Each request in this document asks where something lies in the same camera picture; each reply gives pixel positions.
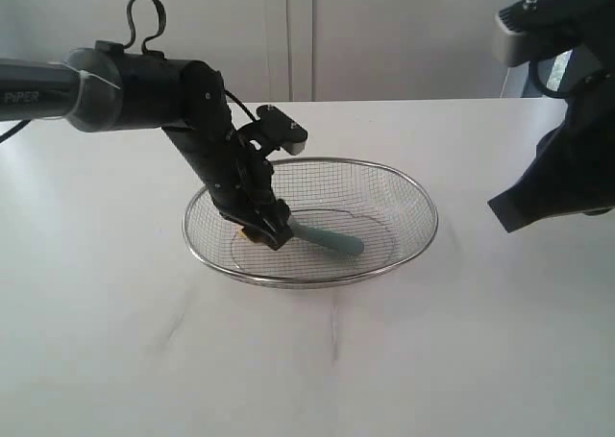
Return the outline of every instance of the table surface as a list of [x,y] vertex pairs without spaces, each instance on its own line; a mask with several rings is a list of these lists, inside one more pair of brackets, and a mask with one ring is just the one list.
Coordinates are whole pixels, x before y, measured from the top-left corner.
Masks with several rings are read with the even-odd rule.
[[615,214],[508,235],[486,204],[561,103],[280,107],[306,156],[419,181],[431,247],[343,288],[236,282],[187,250],[199,182],[160,130],[33,123],[0,147],[1,435],[615,434]]

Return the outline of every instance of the cable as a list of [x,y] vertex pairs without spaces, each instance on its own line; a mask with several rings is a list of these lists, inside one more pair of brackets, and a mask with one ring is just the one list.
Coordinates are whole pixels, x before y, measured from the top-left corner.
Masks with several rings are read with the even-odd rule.
[[254,116],[254,114],[251,113],[250,110],[246,108],[245,105],[241,101],[239,101],[239,99],[234,94],[232,94],[228,89],[225,89],[224,92],[233,100],[235,104],[237,104],[241,108],[241,110],[246,112],[246,114],[252,119],[253,122],[257,121],[257,118]]
[[17,125],[8,130],[6,133],[0,134],[0,144],[9,139],[11,136],[14,136],[16,133],[19,132],[19,130],[24,128],[30,122],[32,122],[32,120],[22,120]]
[[555,91],[554,89],[547,88],[545,84],[540,80],[538,75],[538,61],[531,61],[529,63],[529,79],[533,85],[545,96],[549,96],[554,99],[567,99],[573,96],[571,92]]

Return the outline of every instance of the screw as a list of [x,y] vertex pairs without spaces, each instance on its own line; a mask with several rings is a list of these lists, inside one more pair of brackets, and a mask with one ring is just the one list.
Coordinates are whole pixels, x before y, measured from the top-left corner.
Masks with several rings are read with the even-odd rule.
[[538,8],[537,5],[538,5],[538,0],[526,0],[523,3],[523,9],[526,12],[533,12],[536,10],[536,8]]

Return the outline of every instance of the light blue object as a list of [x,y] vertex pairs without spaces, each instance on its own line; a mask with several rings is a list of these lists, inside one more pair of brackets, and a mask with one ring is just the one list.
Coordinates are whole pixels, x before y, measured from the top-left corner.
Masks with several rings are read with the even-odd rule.
[[365,249],[363,241],[359,238],[343,233],[325,231],[324,229],[310,228],[299,224],[292,216],[288,220],[288,226],[292,229],[295,237],[344,255],[360,255]]

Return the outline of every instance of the wire mesh basket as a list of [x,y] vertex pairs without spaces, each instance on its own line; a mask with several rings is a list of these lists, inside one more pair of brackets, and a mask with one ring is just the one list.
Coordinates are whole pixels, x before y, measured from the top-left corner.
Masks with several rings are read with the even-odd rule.
[[209,267],[247,283],[324,288],[388,272],[422,253],[438,216],[425,189],[388,166],[342,158],[274,161],[273,190],[302,225],[359,238],[360,255],[342,255],[298,238],[277,251],[242,236],[205,188],[188,204],[184,238]]

